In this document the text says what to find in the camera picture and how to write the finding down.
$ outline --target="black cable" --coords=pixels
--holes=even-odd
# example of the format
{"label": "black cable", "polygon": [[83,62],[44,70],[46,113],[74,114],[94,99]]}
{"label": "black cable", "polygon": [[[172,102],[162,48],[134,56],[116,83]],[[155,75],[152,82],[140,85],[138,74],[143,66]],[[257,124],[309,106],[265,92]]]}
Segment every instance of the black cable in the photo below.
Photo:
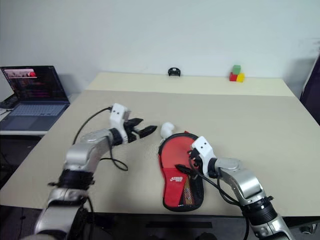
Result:
{"label": "black cable", "polygon": [[12,110],[5,110],[3,113],[0,113],[0,116],[3,115],[3,114],[6,114],[7,112],[10,112]]}
{"label": "black cable", "polygon": [[245,234],[243,240],[247,240],[249,236],[249,219],[245,218]]}
{"label": "black cable", "polygon": [[232,198],[228,193],[226,193],[224,190],[222,190],[221,188],[218,187],[218,185],[216,183],[214,183],[213,181],[211,181],[209,178],[207,178],[206,176],[204,176],[203,174],[201,174],[192,164],[191,162],[191,158],[189,157],[189,165],[192,168],[193,171],[195,171],[195,173],[197,175],[199,175],[203,180],[205,180],[206,182],[208,182],[209,184],[211,184],[212,186],[214,186],[216,189],[219,190],[220,193],[222,193],[223,195],[225,195],[227,198],[229,198],[231,201],[233,201],[234,203],[236,203],[237,206],[240,206],[239,202],[237,200],[235,200],[234,198]]}
{"label": "black cable", "polygon": [[26,218],[26,217],[24,216],[24,208],[22,207],[22,208],[21,208],[21,217],[20,217],[20,220],[21,220],[21,222],[20,222],[20,232],[19,232],[19,235],[18,235],[18,240],[19,240],[20,237],[21,237],[22,228],[23,228],[23,221],[24,221],[25,218]]}
{"label": "black cable", "polygon": [[109,106],[109,107],[107,107],[107,108],[103,108],[103,109],[101,109],[100,111],[97,111],[97,112],[96,112],[95,114],[93,114],[91,117],[89,117],[89,118],[81,125],[81,127],[79,128],[78,132],[76,133],[76,135],[75,135],[75,137],[74,137],[74,139],[73,139],[72,145],[74,145],[74,144],[76,143],[77,138],[78,138],[81,130],[85,127],[85,125],[86,125],[91,119],[93,119],[95,116],[97,116],[98,114],[102,113],[103,111],[106,111],[106,110],[111,111],[111,109],[112,109],[111,106]]}
{"label": "black cable", "polygon": [[108,136],[106,137],[106,140],[108,141],[108,145],[109,145],[110,157],[101,158],[100,161],[101,161],[101,160],[112,160],[113,164],[114,164],[118,169],[120,169],[120,170],[122,170],[122,171],[128,171],[129,168],[128,168],[128,166],[127,166],[124,162],[122,162],[122,161],[114,158],[114,156],[113,156],[113,154],[112,154],[111,141],[110,141],[110,138],[109,138]]}
{"label": "black cable", "polygon": [[90,199],[90,197],[87,197],[87,200],[89,202],[90,205],[90,211],[91,211],[91,215],[92,215],[92,222],[90,224],[90,230],[89,230],[89,237],[88,239],[91,240],[93,239],[93,235],[94,235],[94,227],[95,227],[95,211],[94,211],[94,205],[92,204],[92,201]]}
{"label": "black cable", "polygon": [[[221,189],[219,177],[216,179],[216,184],[219,187],[219,189]],[[219,191],[219,193],[220,193],[221,197],[223,198],[223,200],[225,200],[228,204],[239,206],[238,203],[234,202],[232,199],[228,199],[224,194],[222,194],[221,191]]]}

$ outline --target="small black object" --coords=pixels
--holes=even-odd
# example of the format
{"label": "small black object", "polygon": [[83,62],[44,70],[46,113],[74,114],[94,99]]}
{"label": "small black object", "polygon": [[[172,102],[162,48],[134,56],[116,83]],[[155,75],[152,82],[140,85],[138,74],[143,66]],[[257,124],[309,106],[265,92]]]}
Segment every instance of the small black object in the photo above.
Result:
{"label": "small black object", "polygon": [[50,186],[50,187],[54,187],[54,186],[57,186],[58,185],[58,183],[56,183],[56,182],[49,182],[48,183],[48,186]]}
{"label": "small black object", "polygon": [[168,74],[169,76],[179,76],[181,75],[181,71],[179,68],[177,67],[171,67],[169,70],[168,70]]}
{"label": "small black object", "polygon": [[184,174],[188,174],[189,176],[191,176],[192,178],[196,178],[197,177],[197,173],[195,171],[193,171],[191,168],[186,167],[183,164],[176,164],[174,165],[176,169],[178,169],[180,172],[184,173]]}

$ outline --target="table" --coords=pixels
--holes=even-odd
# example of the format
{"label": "table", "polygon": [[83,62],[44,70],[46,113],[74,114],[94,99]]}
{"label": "table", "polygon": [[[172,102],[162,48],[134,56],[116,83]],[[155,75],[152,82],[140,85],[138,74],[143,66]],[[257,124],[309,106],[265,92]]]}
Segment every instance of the table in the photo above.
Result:
{"label": "table", "polygon": [[[120,103],[143,118],[141,127],[170,121],[175,132],[205,136],[218,157],[243,161],[260,180],[283,216],[319,216],[320,127],[281,79],[168,77],[100,73],[13,174],[0,204],[42,208],[61,174],[65,154],[82,123],[98,110]],[[93,118],[82,135],[108,128],[107,112]],[[128,172],[102,161],[89,192],[96,212],[172,214],[162,204],[164,180],[158,163],[160,129],[114,148]],[[223,184],[223,189],[232,194]],[[187,214],[240,216],[217,190],[204,183],[202,206]]]}
{"label": "table", "polygon": [[[68,99],[70,103],[72,103],[79,94],[74,93],[68,96]],[[8,111],[7,113],[4,113],[0,115],[0,121],[4,119],[10,112]],[[0,135],[6,135],[6,136],[44,136],[48,131],[10,131],[10,130],[0,130]]]}

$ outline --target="laptop keyboard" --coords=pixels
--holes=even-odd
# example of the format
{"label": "laptop keyboard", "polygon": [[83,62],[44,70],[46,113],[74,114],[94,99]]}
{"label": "laptop keyboard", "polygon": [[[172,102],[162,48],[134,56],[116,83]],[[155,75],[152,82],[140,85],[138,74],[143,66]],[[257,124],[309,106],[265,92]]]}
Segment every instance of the laptop keyboard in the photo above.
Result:
{"label": "laptop keyboard", "polygon": [[10,116],[57,116],[65,105],[19,105]]}

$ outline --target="red cube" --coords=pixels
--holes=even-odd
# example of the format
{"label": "red cube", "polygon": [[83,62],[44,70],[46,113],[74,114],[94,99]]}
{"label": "red cube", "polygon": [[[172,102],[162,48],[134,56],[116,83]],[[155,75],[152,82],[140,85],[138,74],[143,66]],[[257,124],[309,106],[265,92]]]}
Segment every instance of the red cube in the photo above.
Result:
{"label": "red cube", "polygon": [[233,74],[232,72],[230,72],[229,80],[231,82],[236,82],[237,81],[237,77],[238,77],[237,74]]}

